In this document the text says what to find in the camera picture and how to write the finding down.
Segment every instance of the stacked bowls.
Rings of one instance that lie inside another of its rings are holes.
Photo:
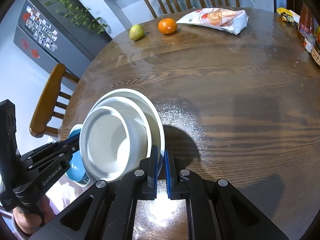
[[[158,175],[165,150],[164,130],[156,108],[142,93],[113,90],[101,97],[84,120],[80,153],[92,182],[115,181],[136,169],[158,146]]]

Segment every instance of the green plant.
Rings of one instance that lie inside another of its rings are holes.
[[[79,4],[78,0],[50,0],[44,4],[51,5],[54,2],[64,5],[66,9],[64,12],[60,12],[58,9],[56,13],[63,14],[63,16],[70,19],[70,22],[73,24],[86,26],[97,34],[104,32],[104,28],[108,26],[107,24],[99,23],[101,17],[96,19],[92,18],[92,16],[89,15],[90,8],[83,7]]]

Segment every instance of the table top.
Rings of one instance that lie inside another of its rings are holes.
[[[245,10],[238,35],[186,24],[170,35],[157,30],[160,19],[192,10],[142,24],[137,42],[121,33],[81,78],[60,137],[104,94],[138,90],[158,110],[175,157],[203,179],[229,180],[295,240],[320,209],[319,70],[297,29]],[[168,200],[160,180],[157,199],[138,202],[133,239],[187,238],[185,201]]]

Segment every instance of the green pear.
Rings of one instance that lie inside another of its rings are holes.
[[[144,35],[144,29],[141,25],[133,25],[129,32],[130,40],[137,41]]]

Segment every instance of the red bottle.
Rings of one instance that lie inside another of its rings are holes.
[[[302,41],[304,41],[306,33],[313,36],[314,32],[315,32],[315,26],[314,26],[313,15],[309,10],[309,8],[307,7],[307,5],[303,3],[301,14],[300,14],[298,36]]]

